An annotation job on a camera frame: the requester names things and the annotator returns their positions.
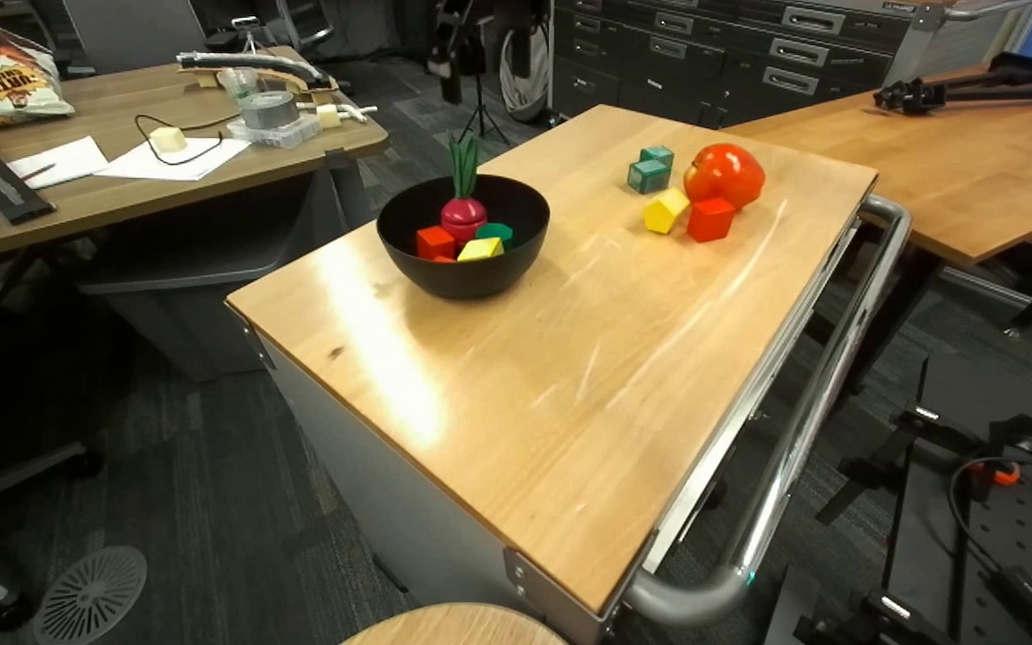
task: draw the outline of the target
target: black bowl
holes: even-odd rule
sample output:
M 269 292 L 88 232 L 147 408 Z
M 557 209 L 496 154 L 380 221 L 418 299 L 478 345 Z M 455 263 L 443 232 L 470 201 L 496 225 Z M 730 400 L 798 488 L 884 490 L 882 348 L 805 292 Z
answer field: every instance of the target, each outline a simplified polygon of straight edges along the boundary
M 415 231 L 441 221 L 441 209 L 452 201 L 452 179 L 415 182 L 378 216 L 378 232 L 393 264 L 433 299 L 473 302 L 502 294 L 519 283 L 543 256 L 550 201 L 533 188 L 506 177 L 478 177 L 473 196 L 489 209 L 489 221 L 513 225 L 513 245 L 498 258 L 441 264 L 415 256 Z

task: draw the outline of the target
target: drawer handle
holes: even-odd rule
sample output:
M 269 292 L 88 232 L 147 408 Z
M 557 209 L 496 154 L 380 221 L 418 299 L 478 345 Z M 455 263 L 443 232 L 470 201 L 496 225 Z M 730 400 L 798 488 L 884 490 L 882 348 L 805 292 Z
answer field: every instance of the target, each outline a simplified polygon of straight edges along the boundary
M 815 74 L 789 71 L 789 70 L 766 70 L 766 71 L 762 71 L 762 87 L 777 87 L 777 90 L 789 90 L 789 93 L 815 98 L 819 78 L 815 78 Z
M 655 16 L 655 30 L 663 30 L 663 31 L 678 31 L 678 37 L 691 37 L 695 31 L 695 18 L 688 18 L 688 16 Z
M 822 31 L 822 37 L 838 37 L 841 23 L 846 16 L 815 12 L 815 6 L 789 6 L 780 16 L 780 24 L 798 30 L 798 31 Z
M 661 53 L 661 56 L 688 60 L 688 47 L 678 43 L 678 41 L 661 41 L 661 37 L 654 37 L 654 47 L 648 47 L 648 52 Z
M 576 18 L 572 24 L 576 24 L 576 31 L 594 31 L 594 37 L 601 31 L 601 23 L 594 23 L 594 18 Z
M 796 60 L 796 65 L 811 65 L 811 70 L 826 70 L 827 65 L 827 47 L 819 43 L 798 43 L 798 41 L 772 41 L 772 56 L 777 60 Z
M 594 47 L 594 43 L 572 43 L 572 52 L 582 53 L 582 56 L 601 56 L 601 52 Z

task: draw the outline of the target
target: metal handle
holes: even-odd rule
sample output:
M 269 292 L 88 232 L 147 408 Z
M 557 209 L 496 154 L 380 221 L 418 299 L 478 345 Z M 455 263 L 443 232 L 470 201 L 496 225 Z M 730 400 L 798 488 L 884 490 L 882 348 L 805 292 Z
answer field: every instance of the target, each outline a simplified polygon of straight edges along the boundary
M 815 12 L 815 6 L 789 6 L 780 16 L 780 24 L 798 30 L 798 31 L 822 31 L 822 37 L 838 37 L 846 16 L 834 12 Z
M 780 434 L 780 443 L 776 449 L 776 463 L 761 479 L 756 506 L 737 522 L 722 568 L 710 572 L 699 589 L 678 589 L 661 580 L 655 572 L 637 569 L 637 577 L 629 589 L 630 611 L 655 625 L 670 627 L 691 627 L 710 625 L 724 615 L 742 590 L 756 580 L 761 563 L 776 541 L 776 531 L 792 501 L 792 484 L 804 474 L 804 463 L 811 457 L 811 443 L 827 418 L 830 405 L 838 400 L 841 379 L 850 373 L 850 362 L 860 348 L 860 338 L 873 314 L 873 306 L 882 299 L 884 281 L 891 275 L 900 250 L 910 237 L 910 216 L 896 209 L 884 196 L 866 196 L 865 211 L 872 211 L 872 221 L 884 225 L 882 249 L 872 258 L 872 269 L 846 314 L 834 325 L 834 345 L 822 356 L 819 375 L 798 398 L 796 417 L 789 418 L 789 429 Z
M 762 87 L 777 87 L 777 90 L 789 90 L 789 93 L 815 98 L 819 78 L 815 78 L 815 74 L 789 71 L 789 70 L 766 70 L 766 71 L 762 71 Z
M 688 60 L 688 43 L 682 43 L 682 41 L 654 37 L 648 52 L 661 56 Z
M 594 31 L 594 37 L 599 37 L 599 31 L 601 31 L 601 23 L 599 23 L 599 18 L 572 18 L 572 30 L 576 30 L 576 31 Z
M 582 56 L 601 56 L 601 47 L 576 41 L 576 43 L 572 43 L 572 53 L 582 53 Z
M 830 53 L 830 47 L 798 43 L 798 41 L 772 41 L 772 56 L 777 56 L 777 60 L 826 70 L 827 53 Z
M 655 30 L 678 31 L 678 37 L 691 37 L 691 31 L 695 31 L 695 18 L 661 12 L 661 16 L 655 16 Z

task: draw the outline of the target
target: stool seat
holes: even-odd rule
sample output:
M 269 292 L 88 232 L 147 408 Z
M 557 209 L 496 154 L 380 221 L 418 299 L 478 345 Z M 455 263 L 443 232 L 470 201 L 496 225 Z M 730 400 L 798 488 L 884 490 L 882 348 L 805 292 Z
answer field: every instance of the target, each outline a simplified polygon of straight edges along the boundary
M 447 601 L 427 605 L 347 637 L 344 645 L 562 645 L 546 625 L 506 605 Z

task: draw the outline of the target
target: wooden tabletop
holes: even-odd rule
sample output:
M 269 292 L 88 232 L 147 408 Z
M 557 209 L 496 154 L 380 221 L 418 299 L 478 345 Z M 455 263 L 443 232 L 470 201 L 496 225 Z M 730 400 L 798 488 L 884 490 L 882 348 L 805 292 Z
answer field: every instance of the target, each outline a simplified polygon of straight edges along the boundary
M 856 93 L 728 134 L 879 170 L 879 194 L 910 209 L 910 245 L 952 264 L 1032 237 L 1032 103 L 957 101 L 910 120 Z
M 629 164 L 668 142 L 682 177 L 712 140 L 737 135 L 592 109 L 489 160 L 553 203 L 502 299 L 415 292 L 363 225 L 228 306 L 599 612 L 873 182 L 749 140 L 772 179 L 728 240 L 647 232 Z
M 95 135 L 105 159 L 119 159 L 140 142 L 133 126 L 136 115 L 154 115 L 175 126 L 202 126 L 232 115 L 232 101 L 221 90 L 195 90 L 195 71 L 175 65 L 114 71 L 65 83 L 65 101 L 76 109 L 73 120 L 27 123 L 0 130 L 0 159 L 27 159 L 46 146 Z M 23 225 L 0 218 L 0 256 L 79 237 L 111 221 L 158 216 L 181 203 L 209 201 L 232 189 L 250 189 L 306 177 L 328 151 L 374 151 L 389 140 L 378 123 L 344 123 L 298 146 L 250 146 L 228 164 L 217 170 L 202 182 L 152 182 L 152 179 L 105 179 L 88 177 L 61 188 L 41 189 L 53 211 Z
M 344 645 L 562 645 L 562 637 L 502 605 L 447 601 L 374 625 Z

